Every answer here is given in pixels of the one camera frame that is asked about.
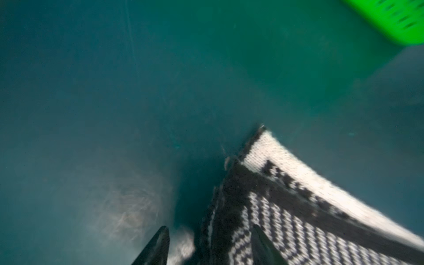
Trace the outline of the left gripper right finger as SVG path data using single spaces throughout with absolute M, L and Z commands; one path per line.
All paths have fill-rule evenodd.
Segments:
M 256 224 L 252 227 L 251 249 L 254 265 L 288 265 L 273 242 Z

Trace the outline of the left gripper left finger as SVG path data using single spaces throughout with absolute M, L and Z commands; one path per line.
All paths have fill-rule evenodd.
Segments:
M 167 265 L 169 247 L 169 229 L 161 226 L 132 265 Z

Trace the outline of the black white patterned scarf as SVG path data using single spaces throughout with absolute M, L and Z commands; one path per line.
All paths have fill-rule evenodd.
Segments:
M 317 174 L 260 127 L 214 190 L 202 265 L 252 265 L 258 225 L 289 265 L 421 265 L 424 241 Z

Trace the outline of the green plastic basket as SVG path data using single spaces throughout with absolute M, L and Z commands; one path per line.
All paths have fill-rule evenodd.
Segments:
M 424 43 L 424 0 L 347 0 L 346 3 L 394 43 Z

